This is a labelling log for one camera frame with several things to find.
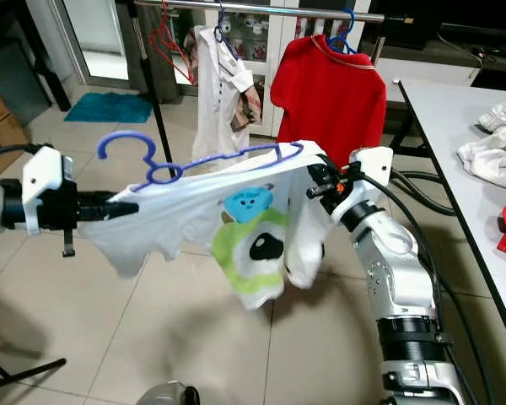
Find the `white monster print shirt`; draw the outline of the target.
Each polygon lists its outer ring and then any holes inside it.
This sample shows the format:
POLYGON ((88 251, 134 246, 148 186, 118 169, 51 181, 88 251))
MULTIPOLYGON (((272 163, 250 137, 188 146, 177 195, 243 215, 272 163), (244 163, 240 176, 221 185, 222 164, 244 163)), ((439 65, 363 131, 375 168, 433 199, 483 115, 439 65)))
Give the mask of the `white monster print shirt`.
POLYGON ((116 197, 130 215, 85 224, 121 275, 140 273, 149 253, 175 259, 183 246, 214 257, 243 307, 260 308, 284 286, 307 289, 320 271, 331 219, 306 196, 310 166, 326 155, 317 143, 277 143, 269 154, 171 184, 132 185, 116 197))

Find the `purple plastic hanger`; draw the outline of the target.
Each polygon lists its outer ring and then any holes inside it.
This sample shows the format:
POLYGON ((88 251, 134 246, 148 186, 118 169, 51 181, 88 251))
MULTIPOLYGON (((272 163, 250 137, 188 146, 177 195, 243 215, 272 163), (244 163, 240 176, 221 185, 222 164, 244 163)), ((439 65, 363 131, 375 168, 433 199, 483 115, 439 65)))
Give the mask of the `purple plastic hanger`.
POLYGON ((148 166, 144 174, 144 181, 140 185, 134 186, 133 190, 138 192, 150 185, 167 185, 172 182, 178 181, 183 175, 195 167, 209 165, 209 163, 215 163, 222 161, 222 159, 237 159, 239 157, 245 157, 248 154, 252 154, 255 151, 270 150, 275 154, 275 159, 269 159, 267 163, 261 166, 257 166, 257 169, 261 167, 270 167, 273 165, 279 165, 287 159, 299 157, 304 151, 304 145, 300 142, 291 143, 270 143, 270 145, 256 145, 246 148, 241 148, 236 152, 230 152, 230 154, 215 154, 210 157, 204 157, 201 159, 195 159, 187 165, 177 165, 175 162, 169 161, 156 161, 155 154, 157 152, 157 144, 155 140, 149 138, 144 132, 135 131, 115 131, 108 135, 103 136, 99 142, 96 143, 96 157, 99 159, 108 158, 108 146, 115 140, 119 139, 136 139, 140 142, 145 143, 146 154, 141 158, 142 162, 148 166))

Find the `bright blue plastic hanger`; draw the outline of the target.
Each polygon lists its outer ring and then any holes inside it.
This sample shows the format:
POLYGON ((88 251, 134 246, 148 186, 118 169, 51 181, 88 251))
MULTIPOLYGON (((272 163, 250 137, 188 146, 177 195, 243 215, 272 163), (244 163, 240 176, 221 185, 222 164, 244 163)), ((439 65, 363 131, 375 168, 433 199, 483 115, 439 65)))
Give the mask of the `bright blue plastic hanger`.
POLYGON ((345 27, 342 27, 342 29, 337 32, 337 35, 326 39, 326 44, 330 49, 338 51, 338 53, 348 55, 358 54, 358 51, 350 46, 348 42, 351 30, 353 30, 354 25, 357 23, 356 13, 354 13, 353 8, 349 7, 342 8, 342 11, 348 14, 349 20, 346 22, 345 27))

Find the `dark blue hanger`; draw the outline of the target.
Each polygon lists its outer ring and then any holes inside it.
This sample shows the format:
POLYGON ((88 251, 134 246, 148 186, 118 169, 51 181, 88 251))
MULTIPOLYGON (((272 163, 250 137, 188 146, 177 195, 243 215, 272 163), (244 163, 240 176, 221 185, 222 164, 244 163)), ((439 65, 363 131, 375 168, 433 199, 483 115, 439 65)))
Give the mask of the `dark blue hanger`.
POLYGON ((226 8, 223 7, 223 0, 214 1, 218 5, 218 16, 216 16, 216 24, 213 30, 215 41, 225 47, 233 59, 241 61, 236 47, 229 42, 229 38, 227 37, 229 33, 229 20, 227 19, 226 8))

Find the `red hanger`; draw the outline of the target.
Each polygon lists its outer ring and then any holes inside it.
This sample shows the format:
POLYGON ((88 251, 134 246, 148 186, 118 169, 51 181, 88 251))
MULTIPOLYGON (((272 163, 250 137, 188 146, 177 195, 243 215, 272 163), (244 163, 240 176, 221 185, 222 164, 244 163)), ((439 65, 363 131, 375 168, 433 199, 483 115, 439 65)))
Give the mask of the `red hanger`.
POLYGON ((185 84, 196 85, 194 65, 192 65, 192 60, 188 57, 185 47, 176 38, 167 1, 161 1, 159 11, 159 23, 148 34, 149 43, 158 57, 167 62, 175 70, 175 73, 185 80, 185 84))

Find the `teal floor mat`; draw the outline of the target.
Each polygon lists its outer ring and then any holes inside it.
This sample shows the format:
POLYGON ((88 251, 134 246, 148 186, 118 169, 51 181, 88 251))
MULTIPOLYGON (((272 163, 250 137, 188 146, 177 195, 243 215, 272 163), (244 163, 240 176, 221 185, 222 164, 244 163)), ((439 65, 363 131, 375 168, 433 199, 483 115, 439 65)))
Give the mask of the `teal floor mat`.
POLYGON ((88 92, 72 105, 64 121, 144 123, 152 115, 152 105, 137 94, 88 92))

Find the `white collared shirt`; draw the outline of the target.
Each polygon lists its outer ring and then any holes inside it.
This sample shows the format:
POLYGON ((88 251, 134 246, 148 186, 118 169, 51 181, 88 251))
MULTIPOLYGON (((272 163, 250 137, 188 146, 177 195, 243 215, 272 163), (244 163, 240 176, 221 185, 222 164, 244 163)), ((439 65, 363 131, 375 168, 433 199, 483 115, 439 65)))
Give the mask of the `white collared shirt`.
POLYGON ((194 39, 198 116, 191 157, 234 154, 250 146, 249 126, 261 119, 253 74, 213 28, 200 24, 194 39))

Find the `white glass-door cabinet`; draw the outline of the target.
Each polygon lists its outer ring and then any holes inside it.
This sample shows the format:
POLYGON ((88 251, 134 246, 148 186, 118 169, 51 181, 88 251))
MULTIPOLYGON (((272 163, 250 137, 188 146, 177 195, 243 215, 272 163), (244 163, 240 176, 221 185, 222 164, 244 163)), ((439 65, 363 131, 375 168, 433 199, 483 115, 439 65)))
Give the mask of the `white glass-door cabinet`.
MULTIPOLYGON (((275 5, 288 8, 318 8, 319 10, 342 11, 353 8, 354 12, 371 11, 371 0, 223 0, 223 3, 243 3, 252 5, 275 5)), ((218 11, 185 10, 172 8, 172 11, 192 12, 194 24, 215 27, 218 11)), ((283 122, 283 109, 272 103, 270 86, 277 76, 277 65, 283 59, 288 43, 312 35, 334 37, 345 27, 345 19, 308 19, 308 17, 281 17, 263 14, 226 12, 229 20, 229 42, 236 47, 245 65, 252 71, 256 88, 263 100, 261 120, 250 131, 262 138, 274 138, 283 122)), ((358 43, 365 31, 366 23, 357 22, 348 38, 350 46, 358 49, 358 43)))

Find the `white low cabinet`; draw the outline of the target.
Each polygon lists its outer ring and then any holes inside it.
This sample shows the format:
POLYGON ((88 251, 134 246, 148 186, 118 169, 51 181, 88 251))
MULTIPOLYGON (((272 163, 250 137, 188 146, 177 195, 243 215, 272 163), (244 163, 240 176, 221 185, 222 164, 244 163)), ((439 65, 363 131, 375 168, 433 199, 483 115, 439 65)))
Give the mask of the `white low cabinet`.
POLYGON ((456 84, 479 86, 485 89, 504 89, 506 91, 506 71, 476 67, 465 67, 434 62, 408 61, 383 57, 376 62, 381 76, 393 78, 419 78, 436 84, 456 84))

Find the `metal clothes rack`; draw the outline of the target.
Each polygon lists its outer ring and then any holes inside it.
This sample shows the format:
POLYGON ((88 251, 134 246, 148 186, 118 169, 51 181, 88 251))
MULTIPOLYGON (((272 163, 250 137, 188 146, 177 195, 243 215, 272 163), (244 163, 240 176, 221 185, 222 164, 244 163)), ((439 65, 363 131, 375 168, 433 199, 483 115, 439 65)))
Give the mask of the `metal clothes rack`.
POLYGON ((308 17, 308 19, 345 19, 345 17, 353 16, 357 22, 364 22, 370 24, 391 24, 391 26, 399 27, 403 24, 414 24, 415 17, 405 13, 395 14, 376 14, 376 13, 359 13, 359 12, 344 12, 344 11, 331 11, 319 10, 318 8, 288 8, 288 7, 275 7, 275 5, 252 5, 243 3, 222 3, 222 1, 215 1, 215 3, 204 3, 199 0, 113 0, 116 8, 121 10, 125 8, 128 11, 132 28, 134 30, 135 43, 137 43, 138 53, 140 53, 140 67, 142 69, 141 77, 148 86, 148 100, 152 105, 153 116, 155 116, 155 124, 158 128, 158 146, 164 151, 164 157, 167 161, 173 159, 170 149, 169 139, 167 138, 167 127, 165 127, 164 120, 162 120, 162 112, 159 108, 159 96, 155 91, 155 82, 150 77, 150 61, 148 57, 148 47, 145 46, 143 39, 140 13, 137 8, 140 5, 144 7, 160 7, 160 5, 167 5, 171 8, 184 8, 185 10, 211 10, 221 12, 241 12, 248 14, 263 14, 270 16, 281 17, 308 17))

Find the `white cloth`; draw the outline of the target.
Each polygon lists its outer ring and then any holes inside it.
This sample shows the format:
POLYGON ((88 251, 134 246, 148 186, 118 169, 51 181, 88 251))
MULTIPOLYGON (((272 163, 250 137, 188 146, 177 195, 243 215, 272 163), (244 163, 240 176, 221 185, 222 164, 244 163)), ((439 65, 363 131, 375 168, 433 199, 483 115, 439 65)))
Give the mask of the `white cloth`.
POLYGON ((494 105, 482 113, 477 119, 477 125, 486 132, 506 130, 506 103, 494 105))
POLYGON ((466 143, 456 154, 466 172, 506 188, 506 127, 497 128, 484 139, 466 143))

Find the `white framed glass door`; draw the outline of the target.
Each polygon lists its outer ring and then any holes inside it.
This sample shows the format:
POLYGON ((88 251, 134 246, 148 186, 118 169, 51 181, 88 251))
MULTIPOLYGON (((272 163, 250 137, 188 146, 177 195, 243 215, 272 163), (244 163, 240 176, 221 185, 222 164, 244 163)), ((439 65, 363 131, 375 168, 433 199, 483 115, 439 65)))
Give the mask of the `white framed glass door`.
POLYGON ((83 84, 132 89, 114 0, 49 0, 83 84))

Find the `black television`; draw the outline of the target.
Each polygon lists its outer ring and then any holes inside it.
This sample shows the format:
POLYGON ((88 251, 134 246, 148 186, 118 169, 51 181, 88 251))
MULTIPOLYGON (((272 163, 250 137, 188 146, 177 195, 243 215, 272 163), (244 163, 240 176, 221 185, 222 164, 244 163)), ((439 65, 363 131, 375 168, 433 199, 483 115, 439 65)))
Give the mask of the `black television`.
POLYGON ((439 35, 465 43, 506 43, 506 0, 371 0, 371 12, 412 20, 388 28, 389 46, 422 49, 439 35))

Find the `black desk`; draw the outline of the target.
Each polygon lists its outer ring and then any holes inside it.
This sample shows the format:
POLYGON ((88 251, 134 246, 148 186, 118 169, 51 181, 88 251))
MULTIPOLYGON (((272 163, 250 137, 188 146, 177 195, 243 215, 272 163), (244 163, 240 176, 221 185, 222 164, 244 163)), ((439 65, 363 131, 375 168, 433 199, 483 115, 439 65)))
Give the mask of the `black desk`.
POLYGON ((59 73, 54 69, 44 36, 32 15, 32 0, 0 0, 0 37, 18 31, 20 38, 29 49, 30 68, 33 73, 44 80, 54 104, 60 111, 68 111, 72 107, 67 90, 64 88, 59 73))

